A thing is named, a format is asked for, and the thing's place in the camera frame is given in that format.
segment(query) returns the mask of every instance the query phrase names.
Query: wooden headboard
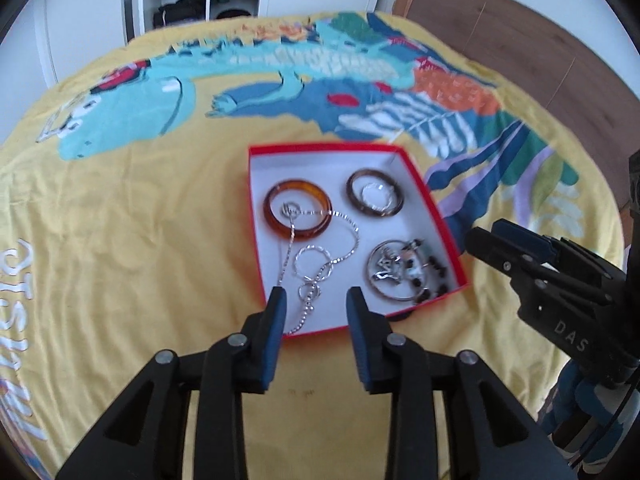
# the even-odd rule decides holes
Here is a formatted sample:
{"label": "wooden headboard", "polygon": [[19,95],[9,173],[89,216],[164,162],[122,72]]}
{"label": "wooden headboard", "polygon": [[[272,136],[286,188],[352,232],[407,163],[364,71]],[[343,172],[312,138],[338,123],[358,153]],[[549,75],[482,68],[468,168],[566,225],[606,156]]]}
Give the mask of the wooden headboard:
{"label": "wooden headboard", "polygon": [[640,149],[640,101],[606,63],[513,0],[396,0],[393,13],[500,72],[571,129],[607,179],[624,223],[628,158]]}

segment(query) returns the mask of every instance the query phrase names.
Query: glove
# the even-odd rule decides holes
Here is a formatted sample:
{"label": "glove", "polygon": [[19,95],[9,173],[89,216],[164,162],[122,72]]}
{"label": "glove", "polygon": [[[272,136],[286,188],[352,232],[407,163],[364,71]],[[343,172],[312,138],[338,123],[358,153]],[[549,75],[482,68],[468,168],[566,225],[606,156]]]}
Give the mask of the glove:
{"label": "glove", "polygon": [[538,420],[558,451],[570,463],[594,440],[597,444],[579,465],[579,478],[599,474],[615,454],[640,411],[640,393],[635,390],[618,419],[603,433],[631,386],[609,390],[583,376],[574,361],[569,361],[558,377]]}

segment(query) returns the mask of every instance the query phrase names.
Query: shelf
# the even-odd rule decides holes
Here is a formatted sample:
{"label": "shelf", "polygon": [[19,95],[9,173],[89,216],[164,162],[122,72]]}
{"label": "shelf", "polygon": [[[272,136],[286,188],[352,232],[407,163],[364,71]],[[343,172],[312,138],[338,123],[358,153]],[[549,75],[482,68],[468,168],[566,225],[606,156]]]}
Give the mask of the shelf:
{"label": "shelf", "polygon": [[258,15],[258,0],[229,0],[224,4],[211,3],[211,20],[215,20],[220,12],[228,9],[242,9],[252,16]]}

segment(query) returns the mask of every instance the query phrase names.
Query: box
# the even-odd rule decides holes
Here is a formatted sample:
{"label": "box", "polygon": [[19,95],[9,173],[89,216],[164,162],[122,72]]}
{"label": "box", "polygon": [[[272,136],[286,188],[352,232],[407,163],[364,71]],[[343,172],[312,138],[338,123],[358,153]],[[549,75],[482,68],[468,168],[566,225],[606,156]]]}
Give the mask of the box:
{"label": "box", "polygon": [[[404,193],[404,205],[398,214],[379,218],[360,212],[353,206],[347,197],[346,183],[355,171],[363,168],[383,171],[398,183]],[[295,336],[346,327],[346,293],[352,286],[361,287],[369,308],[385,316],[433,304],[466,286],[467,279],[455,242],[404,149],[387,144],[356,142],[277,144],[252,146],[249,149],[252,227],[265,300],[278,283],[289,239],[284,239],[269,227],[263,203],[274,185],[290,179],[307,180],[321,187],[330,197],[333,209],[344,213],[357,224],[360,235],[359,247],[353,256],[336,264],[332,275],[318,283],[321,295],[313,301],[313,312]],[[318,203],[300,191],[283,192],[273,201],[272,208],[283,223],[288,223],[287,219],[277,213],[280,212],[280,205],[289,201],[299,203],[303,210],[319,208]],[[318,224],[320,220],[320,216],[301,216],[294,224],[299,229],[305,229]],[[366,276],[370,272],[367,269],[370,254],[385,240],[411,241],[416,238],[424,240],[436,259],[447,268],[442,282],[447,285],[448,293],[418,305],[384,298],[375,291]],[[313,244],[329,251],[332,258],[338,258],[351,250],[354,240],[354,229],[350,224],[334,217],[326,231],[318,237],[294,242],[282,281],[287,291],[285,332],[297,325],[303,309],[298,291],[303,280],[292,270],[293,259],[298,251]],[[320,252],[308,251],[300,256],[298,268],[307,276],[315,276],[326,261]]]}

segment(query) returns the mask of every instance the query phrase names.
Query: blue gripper pad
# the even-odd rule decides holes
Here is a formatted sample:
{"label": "blue gripper pad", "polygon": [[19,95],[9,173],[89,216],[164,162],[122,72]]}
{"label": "blue gripper pad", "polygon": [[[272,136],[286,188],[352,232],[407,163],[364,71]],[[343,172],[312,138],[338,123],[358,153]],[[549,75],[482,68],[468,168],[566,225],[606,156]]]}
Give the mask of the blue gripper pad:
{"label": "blue gripper pad", "polygon": [[369,352],[367,351],[367,340],[362,329],[362,321],[360,316],[362,310],[358,309],[357,302],[364,301],[362,292],[358,291],[356,295],[351,289],[347,293],[347,322],[349,323],[349,332],[351,333],[351,343],[353,344],[353,354],[356,358],[356,366],[358,368],[358,377],[364,385],[364,389],[368,392],[372,388],[371,369],[369,363]]}
{"label": "blue gripper pad", "polygon": [[497,220],[491,227],[491,232],[517,246],[539,264],[553,263],[556,260],[556,251],[551,241],[513,222],[505,219]]}
{"label": "blue gripper pad", "polygon": [[267,343],[264,346],[262,356],[262,387],[269,389],[269,385],[276,375],[276,365],[278,363],[278,352],[282,343],[282,333],[287,317],[287,293],[282,288],[274,288],[271,291],[267,309],[274,310],[273,322],[271,323]]}

